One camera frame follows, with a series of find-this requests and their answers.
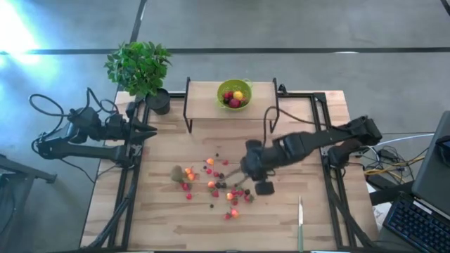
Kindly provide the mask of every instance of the concrete floor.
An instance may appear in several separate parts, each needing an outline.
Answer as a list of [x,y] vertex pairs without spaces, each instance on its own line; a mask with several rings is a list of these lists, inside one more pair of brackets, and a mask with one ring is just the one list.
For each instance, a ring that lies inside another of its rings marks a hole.
[[[0,50],[115,48],[129,41],[139,0],[0,0]],[[439,0],[149,0],[138,41],[168,48],[203,47],[431,47],[450,44],[450,17]],[[85,103],[91,87],[113,100],[117,87],[105,55],[0,56],[0,153],[58,174],[36,181],[22,229],[10,252],[76,249],[92,184],[59,161],[44,160],[30,142],[58,119],[27,102],[32,93],[67,111]],[[384,141],[433,132],[450,108],[450,53],[176,55],[165,86],[183,90],[195,80],[277,77],[289,90],[344,90],[350,115],[369,115]],[[43,108],[53,110],[47,103]],[[414,157],[431,138],[393,143]],[[69,158],[91,176],[98,160]]]

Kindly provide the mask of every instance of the wooden table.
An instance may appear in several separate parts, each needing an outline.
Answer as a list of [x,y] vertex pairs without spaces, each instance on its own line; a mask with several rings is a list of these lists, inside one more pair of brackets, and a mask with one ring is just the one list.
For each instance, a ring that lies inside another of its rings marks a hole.
[[[347,123],[349,113],[343,92],[324,92],[332,124]],[[125,92],[117,94],[116,103],[122,114],[133,99]],[[183,105],[183,100],[172,99],[168,115],[150,115],[148,123],[157,127],[158,132],[145,142],[143,149],[130,250],[296,250],[299,195],[304,205],[304,249],[335,249],[318,151],[300,163],[277,169],[276,176],[271,178],[275,194],[257,196],[252,204],[240,202],[236,207],[240,217],[225,221],[222,217],[230,205],[225,193],[220,192],[219,198],[208,193],[206,185],[212,177],[201,172],[203,161],[219,153],[215,169],[224,173],[235,169],[245,154],[244,142],[251,138],[262,139],[262,122],[197,120],[192,134],[188,134],[182,116]],[[307,99],[280,98],[280,108],[302,119],[313,120]],[[314,131],[314,125],[281,115],[269,138],[293,131]],[[229,160],[230,164],[221,165],[220,160]],[[181,187],[169,177],[170,170],[177,164],[183,168],[193,166],[194,171],[200,173],[200,179],[193,184],[192,200],[187,200]],[[100,171],[111,165],[110,161],[102,161]],[[241,176],[235,175],[228,182],[238,181]],[[97,180],[82,245],[92,242],[111,217],[119,177],[120,172],[112,170]],[[378,230],[361,167],[348,166],[344,181],[352,216],[368,236],[376,240]],[[254,191],[253,182],[246,181],[244,186]],[[340,224],[345,238],[341,216]],[[117,234],[118,241],[122,238],[122,227]]]

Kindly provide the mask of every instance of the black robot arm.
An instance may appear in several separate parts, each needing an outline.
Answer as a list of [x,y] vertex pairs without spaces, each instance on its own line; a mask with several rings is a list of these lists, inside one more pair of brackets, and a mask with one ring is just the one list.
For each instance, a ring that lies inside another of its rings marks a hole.
[[258,190],[257,194],[274,193],[273,186],[267,188],[267,172],[278,167],[287,166],[302,161],[315,149],[333,145],[344,141],[340,146],[332,147],[328,151],[330,161],[336,165],[348,161],[348,155],[363,145],[376,145],[382,138],[372,119],[360,117],[349,123],[336,126],[316,133],[291,133],[273,140],[271,147],[265,148],[261,141],[249,140],[245,143],[246,156],[240,161],[243,173],[259,181],[265,188]]

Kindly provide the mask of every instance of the potted plant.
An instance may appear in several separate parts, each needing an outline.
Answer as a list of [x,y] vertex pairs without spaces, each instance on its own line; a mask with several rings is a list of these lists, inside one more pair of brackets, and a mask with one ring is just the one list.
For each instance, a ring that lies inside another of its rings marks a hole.
[[159,115],[170,111],[169,92],[162,88],[171,54],[161,44],[132,42],[122,44],[108,55],[108,78],[124,87],[131,96],[144,97],[146,105]]

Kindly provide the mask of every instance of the black flower pot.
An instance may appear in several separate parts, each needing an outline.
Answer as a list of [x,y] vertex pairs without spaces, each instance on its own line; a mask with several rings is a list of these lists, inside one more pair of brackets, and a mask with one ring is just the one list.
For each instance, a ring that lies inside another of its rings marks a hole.
[[170,95],[165,89],[158,89],[156,96],[147,94],[145,102],[158,115],[165,115],[170,111]]

